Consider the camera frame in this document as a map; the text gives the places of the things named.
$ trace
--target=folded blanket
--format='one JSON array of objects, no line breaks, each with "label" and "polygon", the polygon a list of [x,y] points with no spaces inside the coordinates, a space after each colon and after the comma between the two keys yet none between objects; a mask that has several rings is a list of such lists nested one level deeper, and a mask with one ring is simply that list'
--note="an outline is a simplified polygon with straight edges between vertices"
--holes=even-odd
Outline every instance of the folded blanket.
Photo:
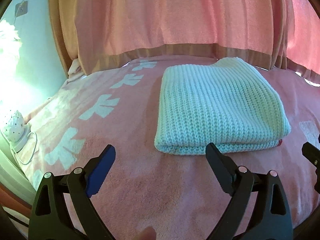
[{"label": "folded blanket", "polygon": [[260,150],[277,146],[289,132],[277,92],[239,58],[164,72],[155,137],[159,151],[203,155],[210,142],[222,153]]}]

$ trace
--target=metal screw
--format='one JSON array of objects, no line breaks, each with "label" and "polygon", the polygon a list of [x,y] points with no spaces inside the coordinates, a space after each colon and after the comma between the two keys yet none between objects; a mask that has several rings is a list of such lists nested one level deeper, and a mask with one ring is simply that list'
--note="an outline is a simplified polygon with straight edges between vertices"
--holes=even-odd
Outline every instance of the metal screw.
[{"label": "metal screw", "polygon": [[278,176],[278,173],[276,171],[270,171],[270,175],[272,177],[276,177],[276,176]]},{"label": "metal screw", "polygon": [[50,178],[50,177],[51,177],[51,172],[47,172],[47,173],[44,175],[44,177],[45,177],[46,179]]},{"label": "metal screw", "polygon": [[82,172],[82,168],[76,168],[73,173],[74,174],[80,174]]},{"label": "metal screw", "polygon": [[242,173],[246,173],[248,171],[248,169],[246,167],[244,167],[244,166],[239,166],[238,169]]}]

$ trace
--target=pink bedspread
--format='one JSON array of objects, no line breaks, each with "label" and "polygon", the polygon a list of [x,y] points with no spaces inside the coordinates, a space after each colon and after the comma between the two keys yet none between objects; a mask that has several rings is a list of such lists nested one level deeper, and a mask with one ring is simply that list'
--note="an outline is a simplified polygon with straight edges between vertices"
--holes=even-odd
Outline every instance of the pink bedspread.
[{"label": "pink bedspread", "polygon": [[[31,130],[37,133],[40,147],[30,165],[22,166],[23,171],[37,188],[45,172],[69,173],[112,144],[116,161],[91,200],[115,238],[129,240],[153,226],[158,240],[206,239],[230,197],[220,188],[205,156],[161,153],[154,147],[154,137],[164,70],[173,65],[209,65],[215,61],[152,57],[67,84],[30,114]],[[258,71],[279,93],[292,132],[278,147],[229,156],[252,172],[274,169],[279,173],[296,227],[319,204],[313,189],[315,168],[302,156],[301,147],[306,141],[320,147],[316,141],[320,89],[290,70]],[[29,140],[19,153],[22,160],[29,158],[32,148]],[[238,233],[249,222],[253,200]],[[75,226],[81,228],[70,200],[67,202]]]}]

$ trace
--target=bed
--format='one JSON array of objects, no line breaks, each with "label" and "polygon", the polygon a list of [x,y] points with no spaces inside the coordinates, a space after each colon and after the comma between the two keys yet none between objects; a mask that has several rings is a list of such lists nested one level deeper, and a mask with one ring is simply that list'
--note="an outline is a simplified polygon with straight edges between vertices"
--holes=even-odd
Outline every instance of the bed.
[{"label": "bed", "polygon": [[[205,156],[156,150],[161,79],[170,66],[239,57],[277,91],[292,131],[277,147],[227,155],[252,172],[276,170],[294,239],[318,239],[315,168],[301,152],[307,141],[320,148],[320,88],[304,79],[320,83],[319,6],[311,1],[49,0],[53,36],[69,78],[25,117],[39,146],[32,162],[21,165],[23,172],[38,189],[46,172],[70,173],[112,144],[116,161],[91,200],[113,236],[132,239],[152,226],[157,239],[205,239],[230,197]],[[29,160],[33,147],[29,140],[19,157]],[[255,196],[238,234],[248,224]],[[83,231],[65,198],[75,228]]]},{"label": "bed", "polygon": [[[37,189],[47,171],[54,175],[83,167],[106,145],[116,148],[116,161],[99,193],[91,200],[116,239],[131,239],[153,226],[157,239],[205,239],[224,212],[230,197],[220,188],[205,156],[177,156],[154,147],[161,78],[169,66],[210,65],[215,58],[157,56],[99,71],[67,83],[30,113],[39,140],[32,162],[22,169]],[[320,88],[294,71],[257,68],[278,92],[291,125],[281,145],[266,150],[227,154],[252,172],[276,170],[287,195],[292,223],[297,227],[319,205],[313,165],[302,145],[317,141],[320,129]],[[28,159],[33,142],[19,153]],[[251,216],[250,199],[238,233]],[[70,199],[74,226],[82,230]]]}]

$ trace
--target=wall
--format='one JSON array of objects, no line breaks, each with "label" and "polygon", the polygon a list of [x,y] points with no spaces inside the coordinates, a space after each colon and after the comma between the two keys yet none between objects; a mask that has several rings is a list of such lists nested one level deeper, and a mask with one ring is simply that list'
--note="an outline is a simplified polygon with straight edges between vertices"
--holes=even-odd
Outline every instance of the wall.
[{"label": "wall", "polygon": [[[27,1],[27,14],[15,19],[15,5],[22,0],[12,0],[1,18],[14,24],[22,47],[15,77],[1,89],[0,100],[23,115],[54,95],[66,80],[52,35],[48,0]],[[7,81],[4,79],[0,74],[0,84]],[[0,149],[14,162],[2,136]]]}]

